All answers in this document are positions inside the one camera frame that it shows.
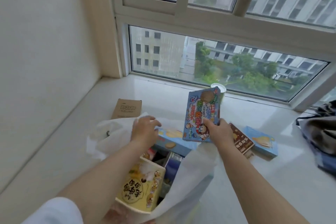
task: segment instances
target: plastic bag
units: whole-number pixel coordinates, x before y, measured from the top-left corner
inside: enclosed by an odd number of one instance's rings
[[[87,153],[93,158],[105,159],[128,144],[135,118],[122,118],[100,122],[87,137]],[[183,120],[157,118],[163,128],[180,130]],[[170,191],[164,200],[150,213],[131,212],[129,223],[142,223],[156,219],[156,223],[170,223],[187,218],[213,178],[218,151],[212,143],[202,143],[181,162]]]

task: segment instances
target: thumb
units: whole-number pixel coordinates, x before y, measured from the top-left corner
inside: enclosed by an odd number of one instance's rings
[[[215,124],[213,124],[213,122],[207,118],[203,118],[203,123],[209,130],[215,126]]]

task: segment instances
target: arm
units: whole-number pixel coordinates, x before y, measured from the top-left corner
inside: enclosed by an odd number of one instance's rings
[[[232,129],[225,120],[221,119],[219,126],[209,120],[204,123],[249,224],[308,223],[237,150]]]
[[[128,145],[78,177],[57,196],[72,200],[85,224],[98,223],[115,201],[128,171],[156,142],[158,131],[154,130],[155,126],[161,124],[154,117],[135,120]]]

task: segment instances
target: white wall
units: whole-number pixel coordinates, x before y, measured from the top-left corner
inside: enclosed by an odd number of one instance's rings
[[[0,4],[1,191],[100,70],[81,0]]]

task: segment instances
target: person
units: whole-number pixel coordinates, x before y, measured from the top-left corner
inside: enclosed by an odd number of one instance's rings
[[[237,150],[232,129],[225,120],[215,125],[205,119],[204,124],[249,224],[308,223]],[[152,116],[135,120],[128,145],[71,182],[23,224],[98,223],[115,201],[128,171],[158,139],[156,126],[161,123]]]

